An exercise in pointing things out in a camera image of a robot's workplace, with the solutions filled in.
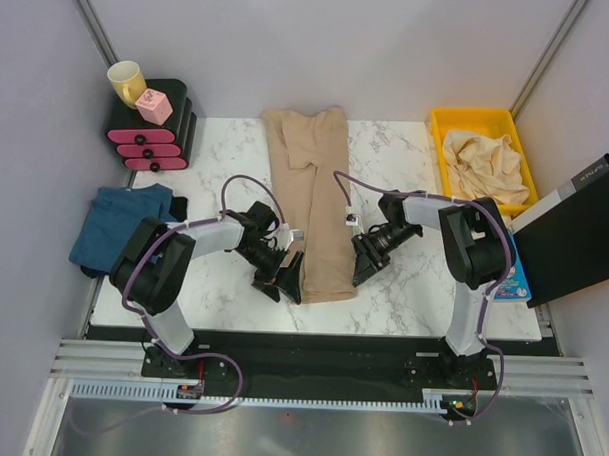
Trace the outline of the right aluminium corner post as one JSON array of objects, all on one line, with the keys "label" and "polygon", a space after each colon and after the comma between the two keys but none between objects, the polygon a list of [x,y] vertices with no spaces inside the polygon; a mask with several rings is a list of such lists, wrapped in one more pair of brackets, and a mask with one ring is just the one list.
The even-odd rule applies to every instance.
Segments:
[{"label": "right aluminium corner post", "polygon": [[539,59],[535,62],[529,76],[510,107],[510,112],[514,120],[519,118],[524,108],[530,102],[534,92],[543,81],[545,74],[550,70],[564,44],[570,38],[593,1],[594,0],[572,0],[570,6],[568,6],[560,23],[549,41],[547,41]]}]

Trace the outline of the tan beige t shirt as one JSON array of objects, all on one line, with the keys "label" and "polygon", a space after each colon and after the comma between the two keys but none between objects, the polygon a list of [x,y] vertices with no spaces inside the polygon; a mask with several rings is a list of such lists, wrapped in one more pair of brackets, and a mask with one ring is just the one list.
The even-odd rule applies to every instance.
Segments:
[{"label": "tan beige t shirt", "polygon": [[333,172],[349,170],[348,123],[341,107],[314,116],[291,109],[262,112],[273,192],[286,221],[304,233],[302,302],[326,303],[356,296],[355,252],[346,225],[347,183]]}]

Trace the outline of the yellow plastic bin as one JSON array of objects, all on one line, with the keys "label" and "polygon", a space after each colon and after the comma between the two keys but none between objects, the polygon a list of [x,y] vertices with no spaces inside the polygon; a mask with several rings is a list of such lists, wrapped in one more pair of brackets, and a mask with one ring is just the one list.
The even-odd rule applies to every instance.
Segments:
[{"label": "yellow plastic bin", "polygon": [[438,157],[441,184],[443,193],[454,196],[448,180],[448,170],[443,158],[442,145],[450,129],[462,129],[482,134],[492,139],[498,139],[505,134],[512,138],[511,147],[521,154],[521,175],[525,186],[530,190],[529,198],[523,204],[497,204],[500,212],[505,216],[516,216],[526,211],[539,201],[537,190],[532,180],[529,165],[523,153],[521,140],[512,114],[505,108],[479,107],[446,107],[434,108],[430,115],[432,136]]}]

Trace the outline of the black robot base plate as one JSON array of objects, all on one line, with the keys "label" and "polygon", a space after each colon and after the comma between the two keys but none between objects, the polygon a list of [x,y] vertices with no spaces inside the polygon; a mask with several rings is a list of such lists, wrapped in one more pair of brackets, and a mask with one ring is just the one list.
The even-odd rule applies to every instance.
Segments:
[{"label": "black robot base plate", "polygon": [[203,331],[179,361],[151,345],[144,377],[199,378],[210,397],[258,400],[420,402],[423,392],[495,389],[485,352],[453,358],[442,339]]}]

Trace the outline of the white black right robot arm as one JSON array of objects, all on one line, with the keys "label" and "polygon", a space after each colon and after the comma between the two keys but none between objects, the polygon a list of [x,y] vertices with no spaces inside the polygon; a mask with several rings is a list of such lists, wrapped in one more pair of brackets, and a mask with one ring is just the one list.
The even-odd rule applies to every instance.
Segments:
[{"label": "white black right robot arm", "polygon": [[462,386],[474,375],[469,357],[486,349],[483,325],[498,286],[517,259],[508,229],[490,197],[473,201],[405,196],[393,191],[378,206],[386,222],[355,235],[352,283],[359,286],[389,265],[390,254],[426,227],[440,232],[449,273],[456,280],[453,316],[445,335],[449,355],[438,361],[439,379]]}]

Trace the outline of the blue white booklet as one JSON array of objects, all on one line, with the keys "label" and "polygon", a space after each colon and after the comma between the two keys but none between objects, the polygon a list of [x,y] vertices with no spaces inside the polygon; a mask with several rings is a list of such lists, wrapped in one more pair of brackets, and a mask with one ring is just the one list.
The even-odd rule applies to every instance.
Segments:
[{"label": "blue white booklet", "polygon": [[521,258],[513,234],[510,234],[512,247],[515,249],[515,260],[510,267],[508,277],[502,282],[494,295],[496,302],[524,303],[530,300],[530,287],[523,270]]}]

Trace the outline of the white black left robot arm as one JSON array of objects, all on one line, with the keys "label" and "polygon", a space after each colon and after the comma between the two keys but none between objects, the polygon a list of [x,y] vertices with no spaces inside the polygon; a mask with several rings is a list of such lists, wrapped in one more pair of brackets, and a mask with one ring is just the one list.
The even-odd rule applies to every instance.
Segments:
[{"label": "white black left robot arm", "polygon": [[123,307],[139,315],[163,348],[165,366],[178,377],[198,369],[178,296],[190,262],[215,252],[235,252],[254,268],[251,286],[271,300],[281,296],[299,305],[304,253],[291,254],[290,244],[303,238],[266,204],[257,201],[245,212],[227,209],[212,219],[167,224],[144,218],[117,257],[109,282],[118,289]]}]

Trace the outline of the black clip file binder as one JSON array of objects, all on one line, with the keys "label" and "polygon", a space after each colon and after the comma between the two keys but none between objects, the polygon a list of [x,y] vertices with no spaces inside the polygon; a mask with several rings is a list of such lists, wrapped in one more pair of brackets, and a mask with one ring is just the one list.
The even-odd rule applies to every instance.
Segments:
[{"label": "black clip file binder", "polygon": [[609,280],[609,154],[512,221],[535,308]]}]

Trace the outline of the cream yellow t shirt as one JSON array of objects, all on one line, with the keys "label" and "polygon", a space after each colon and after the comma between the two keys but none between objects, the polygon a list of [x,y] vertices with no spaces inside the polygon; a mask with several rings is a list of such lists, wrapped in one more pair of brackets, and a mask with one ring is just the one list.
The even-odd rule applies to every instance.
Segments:
[{"label": "cream yellow t shirt", "polygon": [[450,129],[442,152],[453,195],[466,200],[488,196],[498,204],[523,204],[530,190],[522,181],[521,154],[511,146],[509,134],[493,139]]}]

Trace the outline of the pink cube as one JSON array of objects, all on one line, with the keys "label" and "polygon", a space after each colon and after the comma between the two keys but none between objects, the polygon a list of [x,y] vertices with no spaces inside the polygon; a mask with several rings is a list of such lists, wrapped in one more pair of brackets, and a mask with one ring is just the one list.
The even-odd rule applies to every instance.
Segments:
[{"label": "pink cube", "polygon": [[142,92],[135,105],[145,121],[157,126],[162,126],[173,112],[168,96],[149,87]]}]

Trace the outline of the left aluminium corner post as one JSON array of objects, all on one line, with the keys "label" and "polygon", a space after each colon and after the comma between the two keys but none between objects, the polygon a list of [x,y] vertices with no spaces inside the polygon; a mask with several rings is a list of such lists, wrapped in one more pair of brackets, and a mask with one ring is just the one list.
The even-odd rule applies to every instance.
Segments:
[{"label": "left aluminium corner post", "polygon": [[91,0],[72,1],[104,63],[107,66],[113,65],[118,61],[118,57]]}]

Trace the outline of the aluminium corner post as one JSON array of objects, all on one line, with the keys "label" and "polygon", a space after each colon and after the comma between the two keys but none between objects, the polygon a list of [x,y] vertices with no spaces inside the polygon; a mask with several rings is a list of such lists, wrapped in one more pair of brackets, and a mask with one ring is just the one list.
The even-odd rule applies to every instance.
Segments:
[{"label": "aluminium corner post", "polygon": [[118,61],[118,57],[91,0],[72,1],[104,63],[107,66],[113,65]]},{"label": "aluminium corner post", "polygon": [[514,120],[519,118],[524,108],[530,102],[534,92],[543,81],[545,74],[550,70],[564,44],[570,38],[593,1],[594,0],[572,0],[570,6],[568,6],[560,23],[549,41],[547,41],[539,59],[535,62],[529,76],[510,107],[510,112]]}]

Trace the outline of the aluminium frame rail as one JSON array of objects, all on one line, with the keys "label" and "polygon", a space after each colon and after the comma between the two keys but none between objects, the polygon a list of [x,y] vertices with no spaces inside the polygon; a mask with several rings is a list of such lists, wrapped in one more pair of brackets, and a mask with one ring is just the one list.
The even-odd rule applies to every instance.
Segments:
[{"label": "aluminium frame rail", "polygon": [[490,356],[478,368],[443,372],[432,353],[403,353],[289,348],[230,348],[215,358],[178,361],[152,346],[133,342],[65,340],[50,374],[87,379],[204,379],[227,382],[238,375],[249,381],[332,381],[395,384],[415,390],[505,395],[589,397],[592,386],[584,363],[575,358]]}]

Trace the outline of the black pink drawer unit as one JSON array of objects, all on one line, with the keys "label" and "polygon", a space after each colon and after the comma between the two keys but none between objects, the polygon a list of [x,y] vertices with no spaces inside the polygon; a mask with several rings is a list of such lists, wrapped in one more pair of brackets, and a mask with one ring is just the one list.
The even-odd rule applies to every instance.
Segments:
[{"label": "black pink drawer unit", "polygon": [[186,169],[197,128],[187,86],[176,78],[149,79],[147,85],[168,97],[173,108],[171,116],[163,125],[154,125],[144,120],[137,110],[127,107],[117,95],[112,95],[104,129],[106,139],[132,171],[158,173]]}]

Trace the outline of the yellow mug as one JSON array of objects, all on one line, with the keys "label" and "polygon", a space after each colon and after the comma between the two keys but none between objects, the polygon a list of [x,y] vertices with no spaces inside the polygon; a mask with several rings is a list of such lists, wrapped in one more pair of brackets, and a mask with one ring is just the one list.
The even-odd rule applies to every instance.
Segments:
[{"label": "yellow mug", "polygon": [[136,101],[147,89],[140,66],[133,61],[119,61],[109,67],[107,77],[120,100],[136,109]]}]

